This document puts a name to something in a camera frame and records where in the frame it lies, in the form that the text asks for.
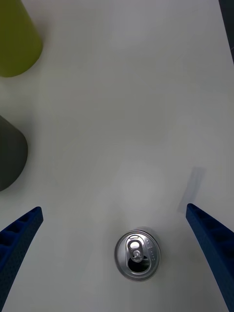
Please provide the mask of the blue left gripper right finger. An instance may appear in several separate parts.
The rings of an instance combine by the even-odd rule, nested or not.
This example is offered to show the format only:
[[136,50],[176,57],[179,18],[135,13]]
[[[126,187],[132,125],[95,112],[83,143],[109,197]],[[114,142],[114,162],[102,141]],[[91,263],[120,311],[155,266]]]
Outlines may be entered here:
[[234,311],[234,233],[209,214],[190,203],[190,224],[230,312]]

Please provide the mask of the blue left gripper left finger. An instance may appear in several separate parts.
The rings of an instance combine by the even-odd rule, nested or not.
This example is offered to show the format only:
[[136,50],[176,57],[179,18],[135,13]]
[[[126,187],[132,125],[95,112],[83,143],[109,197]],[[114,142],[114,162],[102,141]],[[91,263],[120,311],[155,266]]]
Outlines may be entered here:
[[42,223],[42,209],[35,207],[0,232],[0,311]]

